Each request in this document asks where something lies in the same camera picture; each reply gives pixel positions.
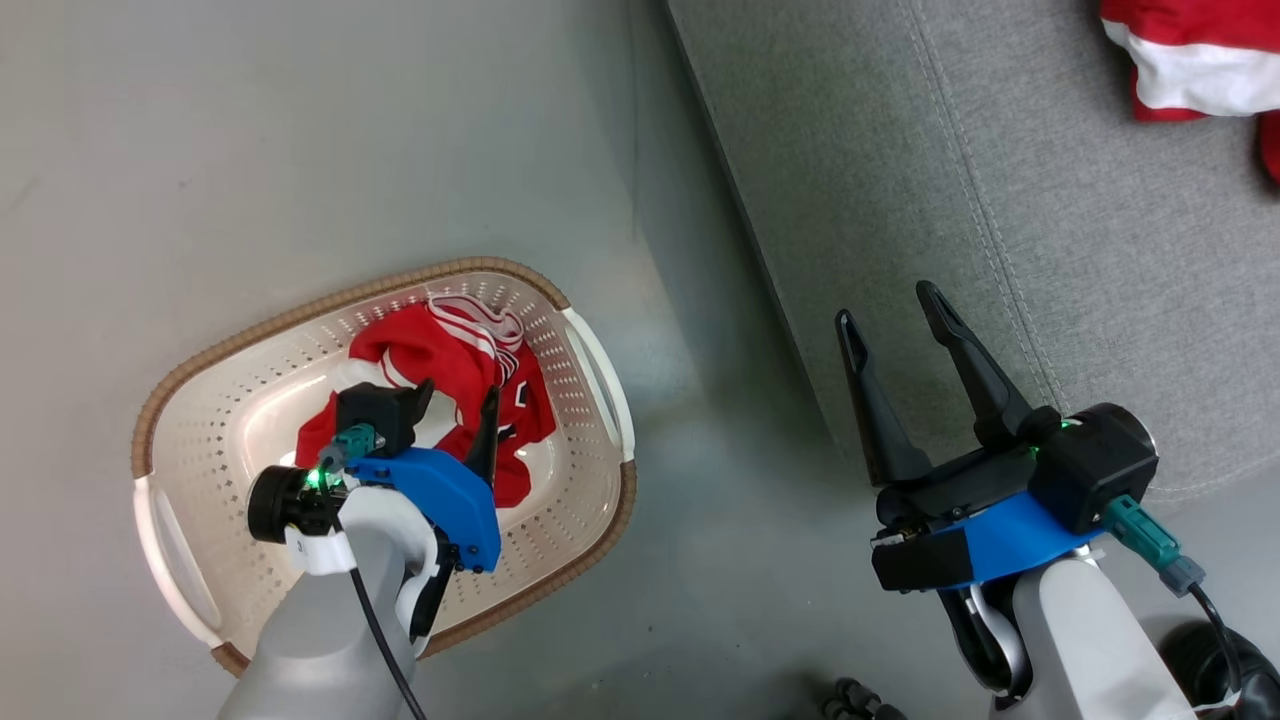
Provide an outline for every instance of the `gray floor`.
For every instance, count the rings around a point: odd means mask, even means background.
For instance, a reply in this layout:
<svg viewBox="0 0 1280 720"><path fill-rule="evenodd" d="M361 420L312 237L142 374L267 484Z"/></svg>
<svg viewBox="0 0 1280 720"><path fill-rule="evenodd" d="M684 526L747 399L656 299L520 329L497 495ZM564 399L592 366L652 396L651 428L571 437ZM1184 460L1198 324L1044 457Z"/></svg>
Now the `gray floor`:
<svg viewBox="0 0 1280 720"><path fill-rule="evenodd" d="M134 537L138 406L253 322L465 254L532 265L596 328L640 500L588 575L420 666L433 717L785 717L837 673L918 720L983 714L936 601L872 577L872 496L791 361L655 4L4 13L6 717L216 712L230 678Z"/></svg>

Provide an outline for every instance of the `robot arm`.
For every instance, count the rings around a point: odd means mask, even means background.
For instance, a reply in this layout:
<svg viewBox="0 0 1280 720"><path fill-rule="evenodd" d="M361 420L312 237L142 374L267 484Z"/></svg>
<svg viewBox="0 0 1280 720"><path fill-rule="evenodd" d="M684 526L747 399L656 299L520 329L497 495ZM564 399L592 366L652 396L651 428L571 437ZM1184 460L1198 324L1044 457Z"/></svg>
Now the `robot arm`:
<svg viewBox="0 0 1280 720"><path fill-rule="evenodd" d="M938 593L961 656L995 696L993 717L1194 717L1115 587L1079 557L1111 532L1175 594L1199 592L1203 570L1139 506L1158 462L1146 427L1111 404L1066 419L1032 409L933 283L916 296L969 396L979 448L934 466L881 389L852 316L837 314L881 488L872 565L882 587Z"/></svg>
<svg viewBox="0 0 1280 720"><path fill-rule="evenodd" d="M502 548L493 500L498 393L481 406L463 462L412 447L431 386L356 386L312 470L253 482L248 525L289 547L306 574L262 628L221 720L393 719L408 702L454 571L492 573Z"/></svg>

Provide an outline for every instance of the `laundry basket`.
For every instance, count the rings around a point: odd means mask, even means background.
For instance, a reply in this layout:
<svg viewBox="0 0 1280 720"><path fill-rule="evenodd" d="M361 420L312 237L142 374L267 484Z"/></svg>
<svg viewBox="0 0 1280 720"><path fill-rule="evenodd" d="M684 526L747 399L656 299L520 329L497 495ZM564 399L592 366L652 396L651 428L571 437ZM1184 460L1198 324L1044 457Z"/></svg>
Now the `laundry basket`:
<svg viewBox="0 0 1280 720"><path fill-rule="evenodd" d="M378 318L438 293L509 307L525 325L557 429L526 448L532 491L498 511L497 571L453 577L428 653L457 644L563 587L607 553L635 501L635 433L604 348L538 273L470 258L330 295L255 325L179 365L133 433L133 509L169 606L239 676L297 580L283 546L248 534L257 473L287 461L298 427L329 396L326 373Z"/></svg>

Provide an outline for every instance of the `basket rim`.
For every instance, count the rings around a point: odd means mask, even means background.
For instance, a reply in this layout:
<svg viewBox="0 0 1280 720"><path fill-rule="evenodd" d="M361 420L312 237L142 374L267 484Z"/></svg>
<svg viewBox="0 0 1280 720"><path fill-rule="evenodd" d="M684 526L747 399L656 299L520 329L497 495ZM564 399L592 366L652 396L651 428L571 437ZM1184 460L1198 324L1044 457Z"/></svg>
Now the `basket rim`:
<svg viewBox="0 0 1280 720"><path fill-rule="evenodd" d="M155 389L151 391L151 395L142 405L142 410L138 413L138 420L133 428L133 443L131 451L133 477L141 478L150 475L154 471L155 466L151 460L151 451L160 415L178 389L197 374L218 363L221 363L227 357L230 357L246 347L250 347L283 331L314 320L320 315L340 310L342 307L356 302L371 300L388 292L406 290L429 281L463 273L495 273L508 275L536 290L557 311L563 311L570 307L568 299L549 279L526 265L493 256L472 256L448 263L438 263L417 270L388 275L358 284L349 290L326 295L319 300L314 300L306 305L280 313L279 315L257 323L256 325L191 356L187 361L169 372L169 374L165 375L165 378L155 387ZM433 635L431 642L428 644L426 652L422 657L453 647L454 644L480 634L512 615L527 609L585 573L602 557L604 557L605 553L613 550L613 546L617 544L618 539L621 539L622 532L631 520L631 510L635 505L636 495L635 461L630 460L622 462L620 471L621 488L618 493L617 509L614 510L613 518L609 520L609 525L605 528L604 534L602 534L586 552L579 555L559 570L531 584L494 607L458 623L438 635ZM225 642L212 648L211 655L219 665L237 678L244 673L244 669L250 664L250 659L230 642Z"/></svg>

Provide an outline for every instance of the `red and white jersey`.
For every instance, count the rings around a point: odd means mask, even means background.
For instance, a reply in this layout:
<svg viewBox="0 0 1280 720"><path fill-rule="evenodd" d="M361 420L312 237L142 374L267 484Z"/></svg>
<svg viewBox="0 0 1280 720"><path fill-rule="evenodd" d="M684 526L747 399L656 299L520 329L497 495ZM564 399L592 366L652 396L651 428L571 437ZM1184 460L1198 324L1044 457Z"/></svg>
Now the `red and white jersey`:
<svg viewBox="0 0 1280 720"><path fill-rule="evenodd" d="M556 416L520 318L466 295L431 297L357 334L347 359L329 373L334 389L329 404L298 430L297 464L314 465L333 439L337 392L362 382L417 387L428 378L457 405L456 427L438 442L419 432L415 445L438 447L458 460L471 448L489 388L502 388L494 502L498 507L518 505L529 495L530 480L516 450L545 439L556 429Z"/></svg>
<svg viewBox="0 0 1280 720"><path fill-rule="evenodd" d="M1280 182L1280 1L1102 0L1102 24L1133 58L1139 120L1260 115Z"/></svg>

